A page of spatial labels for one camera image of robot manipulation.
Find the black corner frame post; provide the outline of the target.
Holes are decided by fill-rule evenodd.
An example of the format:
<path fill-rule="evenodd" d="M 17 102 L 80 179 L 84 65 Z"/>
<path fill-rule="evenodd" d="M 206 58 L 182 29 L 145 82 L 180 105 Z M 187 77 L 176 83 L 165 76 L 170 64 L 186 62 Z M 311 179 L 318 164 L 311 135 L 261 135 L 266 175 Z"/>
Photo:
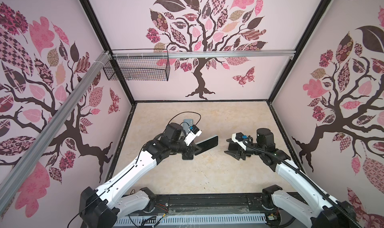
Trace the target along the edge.
<path fill-rule="evenodd" d="M 272 106 L 275 98 L 277 97 L 279 91 L 283 87 L 283 84 L 285 80 L 287 79 L 289 73 L 293 69 L 296 61 L 299 59 L 299 56 L 301 55 L 302 51 L 306 47 L 307 43 L 309 42 L 312 34 L 315 32 L 315 29 L 317 28 L 318 24 L 320 23 L 322 17 L 325 15 L 328 7 L 330 6 L 332 0 L 321 0 L 319 5 L 317 6 L 309 24 L 307 25 L 303 35 L 301 36 L 296 48 L 295 48 L 295 54 L 292 58 L 289 59 L 287 65 L 283 69 L 283 72 L 279 76 L 277 83 L 275 84 L 272 93 L 270 97 L 268 98 L 268 105 Z"/>
<path fill-rule="evenodd" d="M 104 51 L 108 51 L 110 53 L 110 55 L 112 56 L 113 55 L 113 51 L 111 49 L 111 46 L 107 40 L 107 37 L 101 27 L 101 24 L 96 16 L 96 13 L 90 3 L 90 0 L 79 0 L 83 10 L 85 11 L 87 17 L 88 17 L 88 20 L 90 21 L 91 23 L 91 26 L 103 48 Z M 132 106 L 135 105 L 136 101 L 129 89 L 129 86 L 127 84 L 127 82 L 124 80 L 123 78 L 123 74 L 121 72 L 121 69 L 119 67 L 119 65 L 117 64 L 117 62 L 114 60 L 114 58 L 111 58 L 112 60 L 112 67 L 114 68 L 115 70 L 115 73 L 117 74 L 117 78 L 118 80 L 120 81 L 121 85 L 122 85 L 122 88 L 130 102 L 130 104 Z"/>

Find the black corner frame post left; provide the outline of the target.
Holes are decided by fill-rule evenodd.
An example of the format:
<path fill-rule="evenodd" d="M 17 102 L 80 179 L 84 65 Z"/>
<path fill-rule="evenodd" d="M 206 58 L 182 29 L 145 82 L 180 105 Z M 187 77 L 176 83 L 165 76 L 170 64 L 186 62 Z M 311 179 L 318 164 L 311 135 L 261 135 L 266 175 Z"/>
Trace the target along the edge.
<path fill-rule="evenodd" d="M 96 13 L 90 3 L 90 0 L 79 0 L 83 10 L 85 11 L 87 17 L 88 17 L 88 20 L 90 21 L 91 23 L 91 26 L 103 48 L 104 51 L 108 51 L 110 53 L 110 55 L 112 56 L 113 55 L 113 51 L 111 49 L 111 46 L 107 40 L 107 37 L 101 27 L 101 24 L 96 16 Z M 121 72 L 121 69 L 119 67 L 119 65 L 117 64 L 117 62 L 114 60 L 114 58 L 111 58 L 112 60 L 112 67 L 114 68 L 115 70 L 115 73 L 117 74 L 117 78 L 118 80 L 120 81 L 121 85 L 122 85 L 122 88 L 130 102 L 130 104 L 132 106 L 135 105 L 136 101 L 129 89 L 129 86 L 127 84 L 127 82 L 124 80 L 123 78 L 123 74 Z"/>

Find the aluminium rail back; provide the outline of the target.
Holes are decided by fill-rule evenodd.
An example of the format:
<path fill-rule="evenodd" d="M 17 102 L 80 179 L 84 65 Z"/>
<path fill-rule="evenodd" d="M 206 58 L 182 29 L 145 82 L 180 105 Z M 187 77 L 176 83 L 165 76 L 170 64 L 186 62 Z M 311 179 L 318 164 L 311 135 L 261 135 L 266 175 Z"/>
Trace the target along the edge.
<path fill-rule="evenodd" d="M 153 58 L 160 59 L 189 59 L 189 58 L 231 58 L 231 57 L 293 57 L 294 50 L 260 50 L 260 51 L 221 51 L 221 52 L 169 52 L 168 50 L 117 50 L 113 51 L 114 58 Z"/>

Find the aluminium rail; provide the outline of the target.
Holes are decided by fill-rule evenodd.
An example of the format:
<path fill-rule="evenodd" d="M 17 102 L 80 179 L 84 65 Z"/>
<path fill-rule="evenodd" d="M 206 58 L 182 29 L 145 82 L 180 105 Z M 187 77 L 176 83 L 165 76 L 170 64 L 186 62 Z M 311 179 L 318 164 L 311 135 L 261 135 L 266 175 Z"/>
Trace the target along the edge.
<path fill-rule="evenodd" d="M 189 58 L 231 58 L 231 57 L 293 57 L 294 50 L 260 50 L 260 51 L 221 51 L 221 52 L 169 52 L 168 50 L 117 50 L 113 51 L 114 58 L 153 58 L 160 59 L 189 59 Z"/>
<path fill-rule="evenodd" d="M 15 196 L 20 186 L 26 180 L 36 163 L 39 161 L 44 151 L 49 147 L 51 141 L 67 120 L 68 116 L 78 104 L 82 95 L 85 94 L 98 72 L 110 60 L 110 51 L 103 51 L 93 62 L 91 69 L 83 76 L 82 81 L 74 88 L 64 104 L 59 108 L 52 120 L 47 124 L 43 131 L 36 137 L 20 161 L 11 170 L 1 184 L 1 212 L 5 210 L 12 198 Z"/>

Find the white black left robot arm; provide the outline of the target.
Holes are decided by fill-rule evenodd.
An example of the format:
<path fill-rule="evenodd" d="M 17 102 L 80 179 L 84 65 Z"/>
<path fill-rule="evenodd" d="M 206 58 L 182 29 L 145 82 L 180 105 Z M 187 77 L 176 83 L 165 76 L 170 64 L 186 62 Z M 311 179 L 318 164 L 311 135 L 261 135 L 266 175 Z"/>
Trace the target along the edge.
<path fill-rule="evenodd" d="M 81 193 L 79 216 L 89 228 L 112 228 L 117 220 L 136 211 L 152 210 L 156 195 L 142 188 L 132 195 L 126 192 L 147 172 L 154 169 L 170 154 L 182 154 L 193 159 L 201 148 L 194 143 L 202 131 L 195 125 L 185 132 L 183 127 L 170 123 L 165 130 L 146 142 L 138 156 L 113 178 L 96 189 L 87 187 Z"/>

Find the light green phone case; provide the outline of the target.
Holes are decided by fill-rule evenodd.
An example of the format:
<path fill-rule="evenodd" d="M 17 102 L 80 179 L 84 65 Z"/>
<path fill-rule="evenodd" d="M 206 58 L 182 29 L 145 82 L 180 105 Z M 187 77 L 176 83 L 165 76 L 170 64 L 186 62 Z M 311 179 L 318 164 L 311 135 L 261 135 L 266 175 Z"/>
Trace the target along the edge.
<path fill-rule="evenodd" d="M 182 125 L 185 127 L 191 127 L 194 124 L 193 119 L 184 119 Z"/>

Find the phone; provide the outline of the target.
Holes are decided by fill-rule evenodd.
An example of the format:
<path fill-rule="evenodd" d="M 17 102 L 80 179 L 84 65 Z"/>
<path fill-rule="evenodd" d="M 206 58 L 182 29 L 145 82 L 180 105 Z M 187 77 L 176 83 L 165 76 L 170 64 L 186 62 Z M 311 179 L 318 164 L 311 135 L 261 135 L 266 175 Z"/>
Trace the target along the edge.
<path fill-rule="evenodd" d="M 200 141 L 196 144 L 197 151 L 195 152 L 195 156 L 200 155 L 212 148 L 215 148 L 219 144 L 219 136 L 213 136 L 209 139 L 206 139 L 204 141 Z"/>

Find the aluminium rail left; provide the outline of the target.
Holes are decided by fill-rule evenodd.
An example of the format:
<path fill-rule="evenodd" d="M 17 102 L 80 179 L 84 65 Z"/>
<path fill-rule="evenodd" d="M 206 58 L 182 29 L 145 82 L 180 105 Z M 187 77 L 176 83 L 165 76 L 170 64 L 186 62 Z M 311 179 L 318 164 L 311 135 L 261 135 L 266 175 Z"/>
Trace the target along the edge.
<path fill-rule="evenodd" d="M 82 81 L 74 88 L 64 104 L 59 108 L 52 120 L 47 124 L 43 131 L 36 137 L 20 161 L 11 170 L 1 184 L 1 212 L 5 210 L 12 198 L 15 196 L 20 186 L 26 180 L 36 163 L 39 161 L 44 151 L 49 147 L 51 141 L 67 120 L 68 116 L 78 104 L 82 95 L 85 94 L 98 72 L 110 60 L 110 51 L 103 51 L 93 62 L 91 69 L 83 76 Z"/>

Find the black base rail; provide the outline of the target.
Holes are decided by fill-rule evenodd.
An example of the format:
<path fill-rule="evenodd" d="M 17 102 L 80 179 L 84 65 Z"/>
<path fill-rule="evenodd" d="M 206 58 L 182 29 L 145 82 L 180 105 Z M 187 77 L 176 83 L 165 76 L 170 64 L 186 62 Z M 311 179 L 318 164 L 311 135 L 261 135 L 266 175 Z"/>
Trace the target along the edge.
<path fill-rule="evenodd" d="M 156 195 L 152 210 L 128 216 L 264 214 L 266 224 L 165 226 L 160 228 L 301 228 L 303 225 L 279 208 L 267 210 L 261 193 Z"/>

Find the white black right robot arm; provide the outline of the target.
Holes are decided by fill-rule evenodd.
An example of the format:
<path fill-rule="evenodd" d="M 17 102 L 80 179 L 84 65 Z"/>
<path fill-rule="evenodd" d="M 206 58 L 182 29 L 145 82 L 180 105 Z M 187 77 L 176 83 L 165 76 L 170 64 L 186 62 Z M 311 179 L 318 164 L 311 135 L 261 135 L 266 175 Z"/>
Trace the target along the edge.
<path fill-rule="evenodd" d="M 267 210 L 280 208 L 300 221 L 307 228 L 358 228 L 353 206 L 340 202 L 313 182 L 291 158 L 277 149 L 274 134 L 270 129 L 257 129 L 253 138 L 243 133 L 232 134 L 227 155 L 236 160 L 259 156 L 273 172 L 287 181 L 301 196 L 301 200 L 289 195 L 278 185 L 263 189 L 262 204 Z"/>

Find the black corner frame post right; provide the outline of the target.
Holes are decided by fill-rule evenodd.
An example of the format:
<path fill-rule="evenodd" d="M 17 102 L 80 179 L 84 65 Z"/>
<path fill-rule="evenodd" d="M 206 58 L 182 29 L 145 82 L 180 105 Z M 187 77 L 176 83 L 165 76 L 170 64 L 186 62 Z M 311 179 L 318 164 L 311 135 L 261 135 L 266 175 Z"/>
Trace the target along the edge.
<path fill-rule="evenodd" d="M 270 97 L 268 98 L 268 105 L 272 106 L 275 98 L 277 97 L 279 91 L 283 87 L 283 84 L 285 80 L 287 79 L 289 73 L 293 69 L 296 61 L 299 59 L 299 56 L 301 55 L 302 51 L 306 47 L 307 43 L 309 42 L 312 34 L 315 32 L 315 29 L 317 28 L 318 24 L 320 23 L 322 17 L 325 15 L 328 7 L 330 6 L 332 0 L 321 0 L 319 5 L 317 6 L 309 24 L 307 25 L 303 35 L 301 36 L 296 48 L 295 48 L 295 54 L 292 58 L 289 59 L 287 65 L 283 69 L 283 72 L 279 76 L 277 83 L 275 84 L 272 93 Z"/>

